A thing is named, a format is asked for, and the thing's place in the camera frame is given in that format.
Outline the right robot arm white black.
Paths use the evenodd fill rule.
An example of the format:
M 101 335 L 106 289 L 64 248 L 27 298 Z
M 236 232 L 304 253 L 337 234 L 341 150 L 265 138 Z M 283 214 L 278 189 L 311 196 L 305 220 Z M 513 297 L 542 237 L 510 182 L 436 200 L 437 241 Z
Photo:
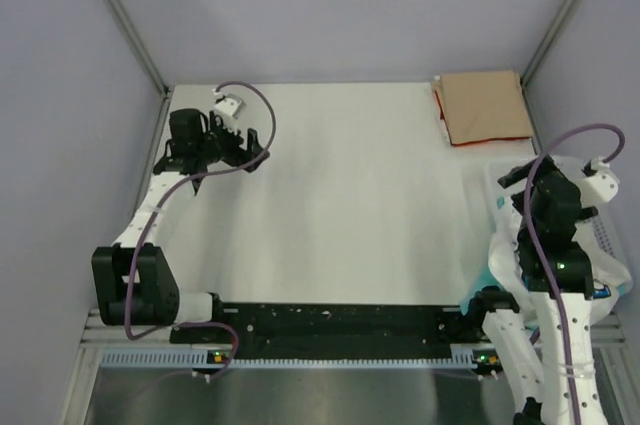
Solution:
M 495 284 L 474 293 L 469 333 L 493 345 L 516 424 L 604 424 L 591 341 L 592 265 L 574 236 L 589 213 L 578 185 L 550 157 L 498 178 L 510 218 L 494 232 Z

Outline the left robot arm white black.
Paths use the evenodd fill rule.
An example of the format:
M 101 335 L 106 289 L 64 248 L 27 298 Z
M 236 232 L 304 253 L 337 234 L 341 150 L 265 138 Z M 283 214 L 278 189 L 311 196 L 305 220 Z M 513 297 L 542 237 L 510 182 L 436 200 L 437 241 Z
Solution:
M 105 325 L 122 327 L 131 341 L 177 325 L 191 325 L 209 342 L 224 335 L 227 319 L 218 295 L 181 290 L 166 249 L 206 178 L 251 173 L 269 155 L 255 129 L 232 130 L 219 112 L 187 108 L 170 114 L 169 137 L 141 205 L 114 242 L 91 257 Z

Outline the white printed t shirt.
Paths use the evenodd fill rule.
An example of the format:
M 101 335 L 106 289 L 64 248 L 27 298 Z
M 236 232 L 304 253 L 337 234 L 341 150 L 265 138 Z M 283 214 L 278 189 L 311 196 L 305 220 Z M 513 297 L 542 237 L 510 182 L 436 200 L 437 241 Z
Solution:
M 517 260 L 517 233 L 522 215 L 513 204 L 512 188 L 499 195 L 492 209 L 496 231 L 490 239 L 488 267 L 497 282 L 516 299 L 525 323 L 534 325 L 537 316 Z M 594 278 L 594 300 L 590 322 L 595 324 L 612 311 L 618 300 L 631 291 L 633 280 L 626 265 L 602 250 L 597 243 L 594 226 L 589 222 L 577 225 L 573 240 L 587 253 Z

